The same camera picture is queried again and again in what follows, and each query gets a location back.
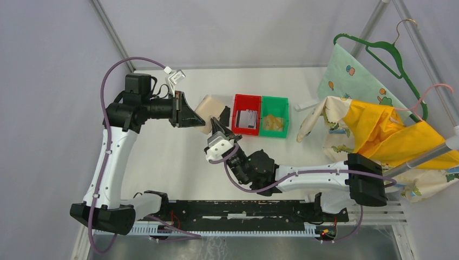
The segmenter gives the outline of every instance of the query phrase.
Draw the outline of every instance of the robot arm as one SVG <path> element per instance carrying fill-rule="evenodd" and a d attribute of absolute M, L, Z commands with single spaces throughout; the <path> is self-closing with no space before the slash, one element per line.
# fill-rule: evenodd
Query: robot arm
<path fill-rule="evenodd" d="M 146 191 L 140 197 L 121 200 L 121 185 L 132 146 L 148 119 L 169 119 L 174 127 L 203 126 L 204 120 L 188 106 L 183 92 L 169 92 L 165 99 L 152 99 L 151 79 L 148 74 L 131 73 L 126 76 L 125 90 L 107 107 L 112 130 L 112 145 L 93 216 L 93 228 L 126 235 L 138 219 L 159 211 L 167 195 Z M 72 204 L 70 215 L 87 226 L 89 210 L 102 161 L 107 148 L 107 129 L 103 131 L 102 148 L 94 177 L 82 203 Z"/>
<path fill-rule="evenodd" d="M 171 73 L 168 83 L 177 83 L 184 77 L 182 72 Z M 125 90 L 106 111 L 112 132 L 111 150 L 106 151 L 108 133 L 103 131 L 102 148 L 94 177 L 83 198 L 83 202 L 72 204 L 70 215 L 88 226 L 91 202 L 96 196 L 92 227 L 101 231 L 126 235 L 134 222 L 146 215 L 157 213 L 161 205 L 168 203 L 165 193 L 146 191 L 142 196 L 121 200 L 121 185 L 127 160 L 141 126 L 148 119 L 168 119 L 173 127 L 204 126 L 205 121 L 188 106 L 183 92 L 169 89 L 165 99 L 152 98 L 151 79 L 148 74 L 128 74 Z M 263 150 L 246 156 L 235 144 L 241 139 L 223 126 L 216 118 L 211 119 L 212 136 L 207 140 L 206 158 L 226 158 L 239 184 L 249 184 L 252 190 L 263 196 L 296 189 L 330 189 L 331 192 L 316 196 L 317 208 L 327 213 L 338 213 L 341 209 L 358 203 L 365 206 L 383 206 L 386 203 L 382 180 L 340 173 L 340 170 L 358 170 L 382 175 L 381 167 L 358 154 L 349 154 L 347 161 L 313 167 L 291 167 L 277 165 Z M 110 153 L 101 179 L 99 194 L 94 194 L 102 161 Z M 301 171 L 322 169 L 317 174 L 301 174 Z M 285 181 L 279 180 L 297 174 Z"/>
<path fill-rule="evenodd" d="M 385 206 L 386 195 L 381 179 L 345 173 L 346 170 L 363 171 L 382 176 L 382 168 L 377 163 L 359 154 L 349 154 L 347 161 L 311 167 L 278 165 L 263 150 L 246 156 L 234 144 L 241 139 L 216 118 L 211 119 L 212 136 L 207 140 L 204 150 L 206 159 L 215 161 L 226 159 L 239 184 L 249 184 L 252 191 L 263 196 L 288 192 L 297 189 L 328 190 L 316 196 L 315 203 L 322 211 L 336 214 L 355 203 L 364 206 Z"/>

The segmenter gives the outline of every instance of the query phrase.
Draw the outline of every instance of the red plastic container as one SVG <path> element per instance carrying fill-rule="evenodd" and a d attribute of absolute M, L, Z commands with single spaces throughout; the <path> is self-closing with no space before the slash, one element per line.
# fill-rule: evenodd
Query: red plastic container
<path fill-rule="evenodd" d="M 238 111 L 243 111 L 243 110 L 257 111 L 257 129 L 236 127 L 236 114 Z M 233 133 L 258 135 L 258 132 L 260 131 L 260 117 L 261 117 L 261 96 L 236 94 L 236 97 L 234 98 L 233 120 L 231 122 L 231 129 Z"/>

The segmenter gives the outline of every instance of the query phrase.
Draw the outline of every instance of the green bin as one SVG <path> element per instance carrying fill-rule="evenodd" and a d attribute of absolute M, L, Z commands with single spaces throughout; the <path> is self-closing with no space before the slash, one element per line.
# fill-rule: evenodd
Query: green bin
<path fill-rule="evenodd" d="M 264 120 L 271 114 L 276 118 L 282 118 L 282 131 L 264 130 Z M 261 97 L 261 123 L 259 136 L 286 138 L 288 132 L 288 98 L 275 96 Z"/>

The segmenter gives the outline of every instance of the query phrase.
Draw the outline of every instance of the metal pole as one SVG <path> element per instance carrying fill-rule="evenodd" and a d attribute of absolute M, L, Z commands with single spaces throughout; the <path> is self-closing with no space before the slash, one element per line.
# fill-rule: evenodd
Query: metal pole
<path fill-rule="evenodd" d="M 401 19 L 412 18 L 403 0 L 393 0 L 393 2 Z M 413 23 L 404 23 L 404 25 L 432 83 L 446 83 L 417 27 Z M 453 126 L 459 125 L 459 107 L 454 97 L 446 88 L 435 88 L 435 90 Z"/>
<path fill-rule="evenodd" d="M 113 28 L 112 23 L 108 19 L 108 16 L 105 13 L 105 10 L 103 9 L 101 2 L 99 0 L 89 0 L 89 1 L 92 4 L 94 11 L 96 11 L 97 16 L 101 20 L 108 36 L 110 37 L 110 39 L 112 39 L 112 42 L 115 45 L 118 52 L 120 53 L 121 57 L 123 59 L 128 58 L 129 55 L 126 49 L 124 48 L 123 44 L 121 43 L 121 40 L 118 37 L 118 34 L 116 34 L 115 28 Z M 125 64 L 131 73 L 135 71 L 135 67 L 132 61 L 127 61 L 125 62 Z"/>
<path fill-rule="evenodd" d="M 360 33 L 359 38 L 363 40 L 367 40 L 373 29 L 375 28 L 376 24 L 378 23 L 379 19 L 383 15 L 384 11 L 386 10 L 390 0 L 378 0 L 378 4 L 376 5 L 375 9 L 373 10 L 373 13 L 370 16 L 370 19 L 368 19 L 368 22 L 366 23 L 365 27 L 363 28 L 362 33 Z M 351 51 L 351 55 L 355 58 L 360 54 L 362 51 L 363 45 L 360 43 L 356 43 L 354 48 Z"/>
<path fill-rule="evenodd" d="M 439 157 L 442 154 L 445 154 L 447 152 L 451 151 L 451 148 L 449 148 L 446 143 L 443 143 L 434 149 L 424 153 L 423 155 L 419 156 L 418 158 L 409 160 L 405 162 L 404 164 L 401 164 L 391 170 L 388 170 L 387 172 L 384 173 L 384 176 L 393 178 L 399 174 L 402 174 L 406 171 L 409 171 L 411 169 L 416 168 L 417 166 L 430 161 L 434 158 Z"/>

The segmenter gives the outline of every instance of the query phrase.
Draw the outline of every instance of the clothes hanger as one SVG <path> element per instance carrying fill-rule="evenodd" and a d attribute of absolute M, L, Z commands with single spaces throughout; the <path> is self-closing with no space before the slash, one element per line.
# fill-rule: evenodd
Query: clothes hanger
<path fill-rule="evenodd" d="M 408 75 L 406 74 L 405 70 L 403 69 L 403 61 L 402 61 L 402 56 L 400 55 L 400 52 L 397 50 L 397 48 L 395 48 L 395 43 L 397 42 L 398 38 L 400 37 L 400 32 L 398 31 L 398 26 L 405 22 L 405 21 L 409 21 L 409 22 L 412 22 L 414 23 L 416 26 L 417 26 L 417 23 L 415 20 L 413 19 L 403 19 L 401 20 L 398 24 L 397 24 L 397 27 L 396 27 L 396 30 L 397 30 L 397 38 L 395 39 L 394 43 L 389 43 L 389 42 L 367 42 L 365 40 L 362 40 L 360 38 L 357 38 L 355 36 L 351 36 L 349 34 L 338 34 L 334 39 L 333 39 L 333 45 L 336 44 L 336 41 L 341 38 L 341 37 L 345 37 L 345 38 L 348 38 L 348 39 L 351 39 L 355 42 L 358 42 L 358 43 L 361 43 L 363 45 L 365 45 L 365 50 L 367 53 L 369 53 L 371 56 L 373 56 L 373 58 L 375 58 L 379 63 L 381 63 L 382 66 L 384 66 L 390 73 L 392 73 L 392 75 L 394 75 L 396 78 L 398 79 L 404 79 L 405 82 L 408 84 L 408 86 L 410 87 L 411 91 L 414 93 L 415 97 L 419 100 L 421 98 L 420 94 L 419 94 L 419 91 L 416 89 L 416 87 L 414 86 L 413 82 L 411 82 L 410 78 L 408 77 Z M 390 55 L 392 55 L 392 57 L 394 58 L 395 60 L 395 64 L 397 66 L 397 69 L 398 71 L 400 72 L 400 74 L 397 74 L 394 70 L 392 70 L 392 68 L 390 68 L 386 63 L 384 63 L 378 56 L 376 56 L 376 54 L 374 54 L 369 48 L 379 48 L 379 49 L 384 49 L 386 50 L 388 53 L 390 53 Z M 422 107 L 422 119 L 423 120 L 426 120 L 427 119 L 427 116 L 429 114 L 428 112 L 428 109 L 427 109 L 427 104 L 422 102 L 421 103 L 421 107 Z M 414 122 L 419 122 L 419 119 L 411 114 L 410 115 L 410 118 L 413 119 Z"/>

